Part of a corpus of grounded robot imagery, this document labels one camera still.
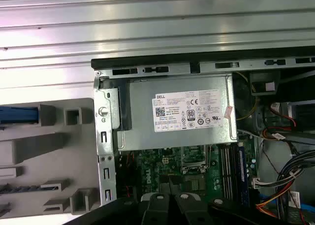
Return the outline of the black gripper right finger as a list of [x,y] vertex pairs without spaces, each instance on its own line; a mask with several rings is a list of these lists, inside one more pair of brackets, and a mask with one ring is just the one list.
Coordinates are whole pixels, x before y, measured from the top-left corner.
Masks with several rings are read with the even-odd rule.
[[179,179],[171,179],[171,198],[178,208],[180,225],[286,225],[277,218],[261,213],[224,198],[213,198],[209,202],[199,195],[181,190]]

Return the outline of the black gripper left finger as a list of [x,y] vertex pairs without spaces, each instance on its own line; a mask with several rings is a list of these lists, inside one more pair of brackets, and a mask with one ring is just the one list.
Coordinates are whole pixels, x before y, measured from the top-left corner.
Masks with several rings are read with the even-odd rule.
[[157,193],[147,193],[140,202],[118,198],[69,222],[67,225],[162,225],[168,221],[169,177],[159,177]]

